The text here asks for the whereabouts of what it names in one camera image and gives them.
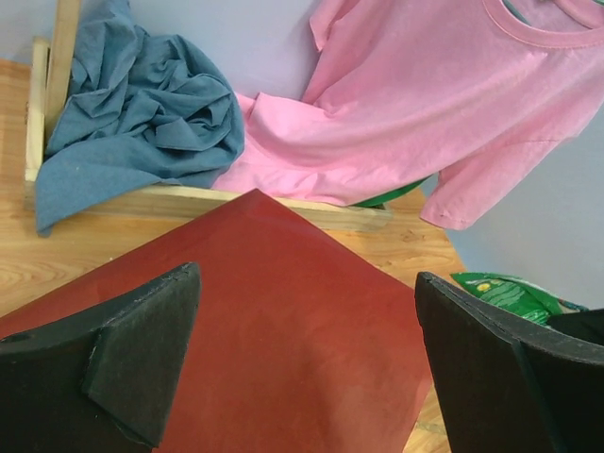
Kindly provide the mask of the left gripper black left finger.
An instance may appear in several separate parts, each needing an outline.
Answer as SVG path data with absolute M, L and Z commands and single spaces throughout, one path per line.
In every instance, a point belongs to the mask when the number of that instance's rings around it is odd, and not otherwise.
M 1 341 L 4 452 L 150 452 L 169 420 L 200 302 L 188 262 Z

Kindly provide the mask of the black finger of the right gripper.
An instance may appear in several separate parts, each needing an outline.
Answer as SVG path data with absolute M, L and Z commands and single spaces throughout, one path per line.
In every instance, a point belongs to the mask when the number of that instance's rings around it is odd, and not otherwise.
M 547 324 L 568 336 L 604 345 L 604 310 L 578 311 L 552 315 Z

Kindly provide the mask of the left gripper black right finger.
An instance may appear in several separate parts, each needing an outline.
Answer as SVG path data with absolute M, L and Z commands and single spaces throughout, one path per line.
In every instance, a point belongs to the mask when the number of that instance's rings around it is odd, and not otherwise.
M 600 452 L 603 343 L 422 272 L 415 305 L 454 452 Z

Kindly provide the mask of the green snack bag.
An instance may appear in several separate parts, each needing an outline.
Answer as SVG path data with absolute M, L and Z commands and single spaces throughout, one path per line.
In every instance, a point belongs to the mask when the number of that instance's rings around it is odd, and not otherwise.
M 451 278 L 485 303 L 545 326 L 555 315 L 588 311 L 520 277 L 497 273 L 461 272 Z

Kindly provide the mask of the red brown paper bag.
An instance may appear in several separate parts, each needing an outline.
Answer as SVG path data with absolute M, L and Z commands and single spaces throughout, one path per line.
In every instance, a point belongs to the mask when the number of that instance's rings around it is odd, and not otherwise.
M 4 316 L 9 335 L 179 264 L 201 302 L 163 452 L 399 452 L 430 385 L 413 292 L 261 193 Z

